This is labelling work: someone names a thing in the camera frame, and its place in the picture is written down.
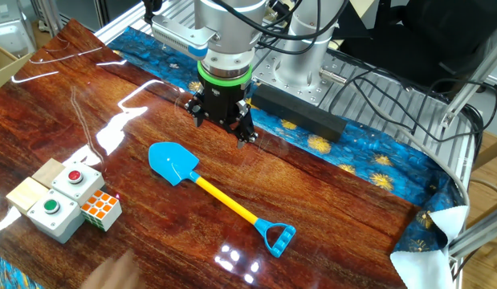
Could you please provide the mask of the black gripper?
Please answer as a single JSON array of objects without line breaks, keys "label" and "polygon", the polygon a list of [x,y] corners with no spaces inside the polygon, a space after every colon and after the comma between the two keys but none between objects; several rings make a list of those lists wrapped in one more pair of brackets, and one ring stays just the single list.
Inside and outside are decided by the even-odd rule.
[{"label": "black gripper", "polygon": [[199,79],[202,92],[196,92],[185,104],[185,110],[193,117],[198,128],[204,120],[221,125],[227,132],[236,132],[237,148],[244,144],[255,143],[258,134],[251,117],[251,106],[244,100],[249,84],[234,81],[213,83],[206,78]]}]

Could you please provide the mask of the blurred bare hand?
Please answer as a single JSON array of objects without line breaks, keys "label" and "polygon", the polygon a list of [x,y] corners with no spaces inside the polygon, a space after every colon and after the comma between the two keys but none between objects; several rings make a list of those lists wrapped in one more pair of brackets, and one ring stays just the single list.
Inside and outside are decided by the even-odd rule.
[{"label": "blurred bare hand", "polygon": [[141,289],[145,282],[132,250],[118,259],[108,258],[80,285],[80,289]]}]

